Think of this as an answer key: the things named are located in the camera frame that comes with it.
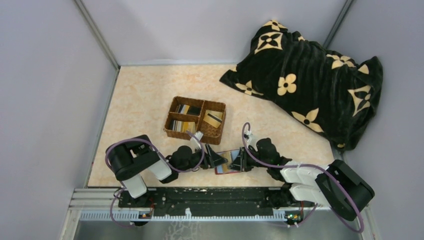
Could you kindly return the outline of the red leather card holder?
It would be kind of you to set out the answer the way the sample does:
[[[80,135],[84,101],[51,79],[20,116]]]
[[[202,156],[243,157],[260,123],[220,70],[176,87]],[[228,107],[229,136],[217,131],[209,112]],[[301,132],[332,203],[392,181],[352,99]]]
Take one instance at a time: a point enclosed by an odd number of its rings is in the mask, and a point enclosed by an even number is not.
[[[231,163],[233,162],[233,160],[236,159],[239,152],[240,152],[239,149],[233,149],[233,150],[218,152],[217,154],[220,155],[221,157],[225,158],[226,162],[215,167],[214,173],[216,175],[226,175],[226,174],[240,173],[239,170],[234,170],[234,169],[230,168]]]

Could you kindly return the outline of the brown wicker basket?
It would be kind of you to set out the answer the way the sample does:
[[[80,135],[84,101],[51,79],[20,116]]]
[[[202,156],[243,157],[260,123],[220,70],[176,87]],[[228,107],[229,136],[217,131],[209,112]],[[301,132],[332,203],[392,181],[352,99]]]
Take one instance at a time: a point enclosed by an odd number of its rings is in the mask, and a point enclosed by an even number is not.
[[[196,115],[177,113],[176,109],[177,109],[177,106],[180,104],[201,107],[200,115],[196,116]],[[195,133],[197,131],[201,131],[203,133],[203,137],[200,140],[202,143],[206,143],[210,145],[219,145],[221,143],[223,128],[224,128],[224,124],[226,120],[226,108],[227,106],[223,102],[189,98],[189,97],[183,97],[183,96],[175,96],[172,99],[172,102],[170,104],[163,130],[166,132],[167,136],[170,138],[188,140],[190,137],[186,132],[176,132],[176,131],[169,130],[169,124],[171,120],[178,120],[183,122],[195,122],[195,125],[196,125]],[[214,128],[213,126],[203,121],[206,110],[223,112],[222,123],[219,126],[219,128]]]

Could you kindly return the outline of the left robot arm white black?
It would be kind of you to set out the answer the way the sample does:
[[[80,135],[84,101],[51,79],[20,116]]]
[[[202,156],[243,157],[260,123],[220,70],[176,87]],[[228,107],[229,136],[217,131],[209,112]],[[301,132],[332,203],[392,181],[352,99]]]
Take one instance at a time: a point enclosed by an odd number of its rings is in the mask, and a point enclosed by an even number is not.
[[[202,133],[191,136],[194,147],[182,145],[168,156],[162,155],[147,135],[121,140],[110,145],[105,151],[105,163],[114,173],[117,181],[132,198],[147,193],[147,186],[141,172],[148,170],[162,184],[168,184],[180,173],[198,169],[213,169],[228,162],[207,143],[200,142]]]

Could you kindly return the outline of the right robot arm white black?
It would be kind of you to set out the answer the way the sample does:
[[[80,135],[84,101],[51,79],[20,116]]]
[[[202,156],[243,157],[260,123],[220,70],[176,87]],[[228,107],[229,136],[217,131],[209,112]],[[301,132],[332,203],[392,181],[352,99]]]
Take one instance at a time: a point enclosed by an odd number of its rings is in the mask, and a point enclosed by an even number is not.
[[[255,167],[284,183],[283,202],[312,202],[330,207],[337,216],[353,221],[375,197],[374,189],[344,161],[328,165],[297,163],[277,151],[270,138],[253,141],[243,135],[243,146],[230,168],[249,172]]]

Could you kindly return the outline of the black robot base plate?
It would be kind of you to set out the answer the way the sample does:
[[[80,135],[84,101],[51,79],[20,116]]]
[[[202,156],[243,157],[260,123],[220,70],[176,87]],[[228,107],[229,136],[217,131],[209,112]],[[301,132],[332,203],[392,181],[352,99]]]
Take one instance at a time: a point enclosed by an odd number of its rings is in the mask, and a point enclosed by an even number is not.
[[[285,187],[156,187],[138,198],[121,189],[113,195],[120,208],[147,208],[154,217],[270,217],[314,205],[295,200]]]

